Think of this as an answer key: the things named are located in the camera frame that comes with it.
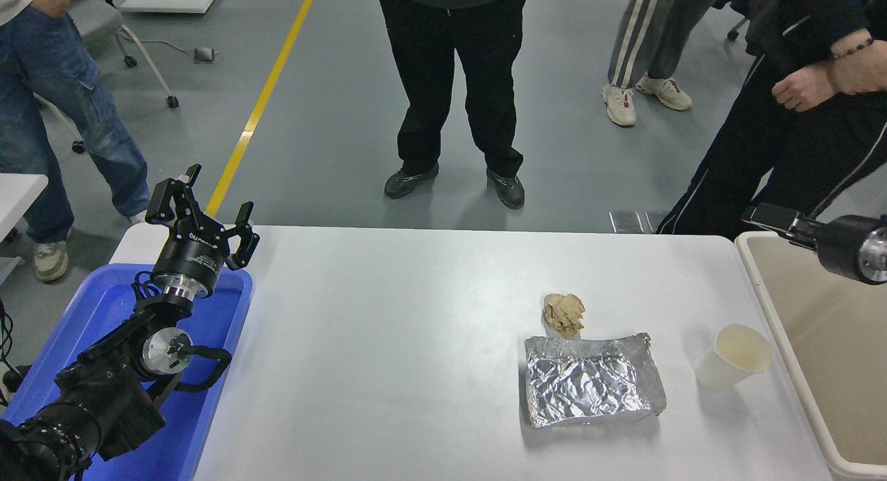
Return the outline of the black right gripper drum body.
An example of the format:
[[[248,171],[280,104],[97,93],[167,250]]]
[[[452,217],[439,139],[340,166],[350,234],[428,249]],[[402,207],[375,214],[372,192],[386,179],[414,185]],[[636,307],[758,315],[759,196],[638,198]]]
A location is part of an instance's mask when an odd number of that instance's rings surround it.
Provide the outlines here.
[[[840,216],[818,232],[817,257],[826,270],[862,283],[879,282],[879,220]]]

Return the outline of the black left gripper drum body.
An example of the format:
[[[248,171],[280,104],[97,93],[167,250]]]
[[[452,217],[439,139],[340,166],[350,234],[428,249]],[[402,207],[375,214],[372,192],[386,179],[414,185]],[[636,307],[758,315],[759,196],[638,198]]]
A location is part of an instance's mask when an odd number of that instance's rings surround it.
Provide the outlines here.
[[[161,288],[213,291],[230,254],[222,225],[172,225],[151,272]]]

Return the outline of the person's clenched hand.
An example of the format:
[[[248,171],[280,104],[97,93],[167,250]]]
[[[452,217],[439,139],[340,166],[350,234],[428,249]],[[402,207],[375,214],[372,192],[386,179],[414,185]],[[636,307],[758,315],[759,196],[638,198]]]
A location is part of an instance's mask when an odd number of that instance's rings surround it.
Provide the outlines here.
[[[783,108],[806,112],[837,94],[832,79],[832,64],[829,62],[805,65],[778,81],[772,88],[772,95]]]

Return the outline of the person's hand with bracelet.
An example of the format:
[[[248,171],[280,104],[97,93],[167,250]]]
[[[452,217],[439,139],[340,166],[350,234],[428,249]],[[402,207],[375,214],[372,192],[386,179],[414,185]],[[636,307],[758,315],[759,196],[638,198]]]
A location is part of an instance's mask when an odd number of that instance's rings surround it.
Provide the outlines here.
[[[830,52],[837,91],[862,94],[886,89],[886,42],[873,39],[867,28],[834,42]]]

